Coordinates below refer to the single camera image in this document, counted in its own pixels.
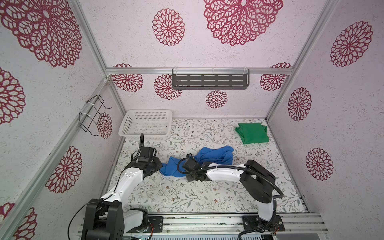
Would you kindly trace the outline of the blue tank top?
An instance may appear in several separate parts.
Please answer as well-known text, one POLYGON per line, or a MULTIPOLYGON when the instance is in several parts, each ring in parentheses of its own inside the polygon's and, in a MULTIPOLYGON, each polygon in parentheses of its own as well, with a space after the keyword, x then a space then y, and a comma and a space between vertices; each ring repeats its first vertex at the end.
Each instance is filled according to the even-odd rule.
MULTIPOLYGON (((232 165, 233 151, 234 148, 230 146, 225 146, 219 149, 209 149, 204 147, 197 153, 197 155, 194 156, 194 158, 199 164, 211 162, 220 165, 232 165)), ((180 161, 181 159, 170 157, 166 164, 162 164, 163 166, 160 169, 160 173, 166 177, 185 177, 185 174, 182 174, 177 170, 177 164, 180 161)))

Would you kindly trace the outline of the green tank top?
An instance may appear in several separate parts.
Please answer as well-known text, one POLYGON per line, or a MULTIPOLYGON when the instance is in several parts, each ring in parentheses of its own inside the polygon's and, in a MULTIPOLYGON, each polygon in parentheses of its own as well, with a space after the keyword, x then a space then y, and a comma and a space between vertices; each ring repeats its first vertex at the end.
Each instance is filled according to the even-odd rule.
POLYGON ((268 127, 261 123, 239 123, 235 132, 240 136, 244 145, 268 143, 268 127))

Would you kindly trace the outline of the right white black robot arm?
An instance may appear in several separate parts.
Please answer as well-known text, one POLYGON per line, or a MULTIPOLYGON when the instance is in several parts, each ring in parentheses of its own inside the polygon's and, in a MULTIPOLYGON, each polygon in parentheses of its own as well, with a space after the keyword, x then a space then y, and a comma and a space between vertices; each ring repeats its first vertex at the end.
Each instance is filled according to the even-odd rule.
POLYGON ((177 163, 177 171, 191 181, 234 182, 241 184, 256 201, 260 223, 274 218, 276 199, 283 193, 276 186, 276 177, 254 160, 243 165, 220 165, 211 162, 198 163, 188 154, 177 163))

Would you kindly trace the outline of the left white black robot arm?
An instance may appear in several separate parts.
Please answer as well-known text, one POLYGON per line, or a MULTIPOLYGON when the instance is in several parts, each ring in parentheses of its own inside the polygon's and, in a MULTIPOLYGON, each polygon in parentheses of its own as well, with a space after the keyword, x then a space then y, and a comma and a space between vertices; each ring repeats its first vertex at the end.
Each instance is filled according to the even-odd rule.
POLYGON ((134 208, 124 213, 123 201, 145 177, 153 175, 161 167, 155 148, 139 147, 137 154, 120 173, 117 184, 100 199, 92 199, 85 205, 81 239, 121 240, 126 232, 134 228, 146 228, 147 210, 134 208))

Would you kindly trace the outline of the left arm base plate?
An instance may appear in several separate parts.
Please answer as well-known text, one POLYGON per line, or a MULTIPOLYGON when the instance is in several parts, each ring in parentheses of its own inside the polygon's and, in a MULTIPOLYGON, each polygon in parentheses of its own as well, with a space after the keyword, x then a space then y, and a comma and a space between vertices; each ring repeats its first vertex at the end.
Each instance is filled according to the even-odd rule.
POLYGON ((148 224, 145 227, 140 227, 135 232, 137 233, 162 233, 164 217, 149 216, 148 224))

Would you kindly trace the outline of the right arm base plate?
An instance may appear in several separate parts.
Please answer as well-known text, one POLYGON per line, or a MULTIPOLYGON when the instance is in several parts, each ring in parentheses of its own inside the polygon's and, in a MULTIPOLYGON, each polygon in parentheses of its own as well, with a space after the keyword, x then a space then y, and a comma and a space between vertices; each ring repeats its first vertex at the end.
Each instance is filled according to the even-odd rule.
POLYGON ((243 226, 245 231, 250 231, 265 227, 259 232, 284 232, 285 226, 281 216, 276 215, 272 221, 268 224, 268 221, 259 220, 257 215, 242 216, 243 226))

